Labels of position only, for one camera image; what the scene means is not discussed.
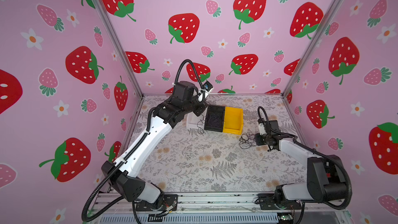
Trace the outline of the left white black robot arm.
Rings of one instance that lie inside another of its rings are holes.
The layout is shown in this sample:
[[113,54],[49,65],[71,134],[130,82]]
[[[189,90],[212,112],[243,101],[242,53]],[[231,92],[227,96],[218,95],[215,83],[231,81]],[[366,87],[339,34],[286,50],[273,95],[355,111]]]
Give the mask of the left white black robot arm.
[[[159,142],[181,122],[185,115],[194,113],[201,116],[208,104],[207,96],[213,90],[211,83],[202,83],[199,87],[191,82],[175,80],[172,95],[148,112],[147,125],[140,136],[114,162],[105,162],[102,171],[105,178],[94,189],[84,205],[81,219],[88,223],[100,217],[111,206],[121,200],[134,203],[135,200],[147,202],[154,209],[160,209],[164,203],[164,192],[152,183],[138,178],[141,167]],[[110,183],[120,197],[107,204],[96,214],[89,216],[88,211],[100,189]]]

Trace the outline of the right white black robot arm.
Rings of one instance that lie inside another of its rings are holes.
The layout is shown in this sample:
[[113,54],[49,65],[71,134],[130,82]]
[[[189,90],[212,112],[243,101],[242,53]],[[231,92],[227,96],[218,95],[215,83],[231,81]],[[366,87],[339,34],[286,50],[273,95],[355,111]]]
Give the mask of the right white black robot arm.
[[306,182],[276,187],[272,197],[259,197],[257,202],[286,207],[300,201],[325,204],[332,209],[346,209],[352,198],[352,184],[341,159],[325,155],[297,141],[297,136],[282,132],[276,121],[270,121],[265,109],[257,109],[259,132],[255,134],[258,146],[268,151],[283,152],[306,167]]

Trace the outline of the white plastic bin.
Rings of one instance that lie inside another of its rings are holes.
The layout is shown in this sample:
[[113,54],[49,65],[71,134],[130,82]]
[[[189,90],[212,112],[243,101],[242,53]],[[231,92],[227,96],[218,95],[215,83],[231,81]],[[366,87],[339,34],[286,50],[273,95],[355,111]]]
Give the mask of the white plastic bin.
[[194,113],[189,113],[187,115],[187,120],[186,120],[186,127],[187,129],[197,129],[197,128],[204,128],[204,120],[205,116],[201,114],[200,116],[197,116]]

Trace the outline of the black plastic bin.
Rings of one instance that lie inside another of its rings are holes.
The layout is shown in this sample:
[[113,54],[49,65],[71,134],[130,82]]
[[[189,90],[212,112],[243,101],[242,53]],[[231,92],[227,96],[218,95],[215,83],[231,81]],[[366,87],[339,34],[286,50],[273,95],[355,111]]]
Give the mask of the black plastic bin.
[[204,130],[223,132],[225,106],[209,105],[206,112]]

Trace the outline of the yellow plastic bin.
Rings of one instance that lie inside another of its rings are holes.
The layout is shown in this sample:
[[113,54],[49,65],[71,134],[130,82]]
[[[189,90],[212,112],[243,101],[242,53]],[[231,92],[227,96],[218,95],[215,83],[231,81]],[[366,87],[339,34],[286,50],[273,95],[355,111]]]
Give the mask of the yellow plastic bin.
[[223,133],[241,135],[244,126],[244,111],[241,108],[226,107],[224,112]]

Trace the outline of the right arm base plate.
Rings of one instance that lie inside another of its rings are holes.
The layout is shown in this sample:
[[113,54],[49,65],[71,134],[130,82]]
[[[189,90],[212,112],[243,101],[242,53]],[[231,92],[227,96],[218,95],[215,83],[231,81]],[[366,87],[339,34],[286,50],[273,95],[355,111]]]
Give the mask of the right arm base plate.
[[261,210],[301,210],[302,206],[295,200],[286,200],[283,196],[273,194],[258,194],[255,204],[260,205]]

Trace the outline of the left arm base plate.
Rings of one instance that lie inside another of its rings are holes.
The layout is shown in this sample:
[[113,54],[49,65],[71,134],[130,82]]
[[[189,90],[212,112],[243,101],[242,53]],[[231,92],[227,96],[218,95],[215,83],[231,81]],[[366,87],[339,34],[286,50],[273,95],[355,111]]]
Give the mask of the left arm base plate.
[[136,211],[138,212],[163,212],[163,211],[175,211],[178,205],[178,195],[176,194],[165,194],[160,197],[154,203],[148,203],[147,201],[141,200],[135,203]]

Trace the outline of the aluminium rail frame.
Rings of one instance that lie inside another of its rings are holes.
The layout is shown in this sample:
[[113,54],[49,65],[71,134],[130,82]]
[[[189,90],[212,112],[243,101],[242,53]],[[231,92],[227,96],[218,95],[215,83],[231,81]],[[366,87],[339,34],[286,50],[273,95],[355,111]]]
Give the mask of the aluminium rail frame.
[[352,224],[348,210],[299,201],[287,207],[256,204],[271,192],[167,192],[166,206],[153,210],[144,201],[121,200],[92,221],[94,224]]

